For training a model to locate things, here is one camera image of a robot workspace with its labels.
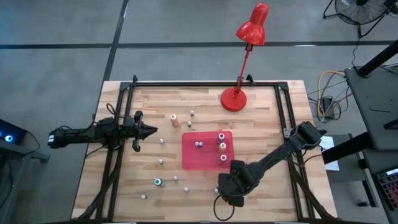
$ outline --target concrete floor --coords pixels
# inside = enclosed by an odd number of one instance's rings
[[[0,45],[110,44],[122,2],[0,0]],[[238,42],[234,33],[249,19],[257,2],[130,1],[119,42]],[[327,0],[264,2],[270,6],[265,25],[268,42],[356,40],[354,26],[338,18],[322,20]],[[397,32],[397,21],[387,16],[363,40],[395,40]],[[360,46],[355,64],[366,63],[385,47]],[[311,92],[316,90],[321,72],[351,66],[354,48],[256,47],[246,73],[256,80],[304,80]],[[130,80],[133,74],[140,80],[231,80],[238,75],[243,56],[242,47],[118,49],[110,80]],[[0,50],[0,118],[32,131],[42,144],[40,150],[52,155],[48,164],[31,163],[19,194],[15,223],[69,219],[86,145],[49,149],[47,135],[63,124],[83,127],[90,123],[108,57],[109,49]],[[398,57],[388,61],[396,62]],[[332,83],[341,80],[336,76]],[[341,84],[326,93],[336,96],[344,88],[346,84]],[[340,120],[315,123],[330,134],[355,136],[365,130],[353,98]],[[355,206],[365,198],[364,191],[350,190],[357,185],[331,183],[339,217],[387,223],[381,208]]]

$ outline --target lamp shade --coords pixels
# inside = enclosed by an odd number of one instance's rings
[[[263,25],[267,15],[267,4],[256,4],[250,20],[239,27],[238,31],[236,31],[236,35],[249,44],[263,45],[266,41],[266,31]]]

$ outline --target black fan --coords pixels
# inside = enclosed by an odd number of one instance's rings
[[[335,1],[336,14],[326,16],[326,10]],[[323,18],[338,16],[342,21],[358,26],[359,38],[364,37],[389,13],[397,0],[331,0],[323,12]],[[364,35],[361,25],[378,20]]]

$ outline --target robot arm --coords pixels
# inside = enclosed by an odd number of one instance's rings
[[[121,144],[122,139],[135,138],[132,147],[139,152],[141,149],[139,140],[157,131],[157,128],[144,124],[142,117],[142,112],[137,111],[134,119],[130,116],[126,117],[124,125],[115,122],[114,118],[105,118],[86,129],[57,128],[50,133],[47,144],[52,149],[58,149],[69,144],[100,142],[108,146],[112,144],[116,148]]]
[[[319,145],[324,131],[318,131],[309,122],[303,122],[290,132],[289,139],[258,162],[245,164],[231,161],[229,174],[219,174],[218,192],[230,205],[243,207],[244,197],[259,185],[264,173],[293,152],[313,149]]]

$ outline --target red plastic tray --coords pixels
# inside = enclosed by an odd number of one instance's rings
[[[224,154],[227,160],[220,164],[220,153],[217,137],[219,133],[225,135],[226,144]],[[195,142],[203,142],[202,147],[196,147]],[[220,170],[229,169],[234,159],[234,146],[231,131],[210,131],[202,133],[182,134],[182,168],[185,170]]]

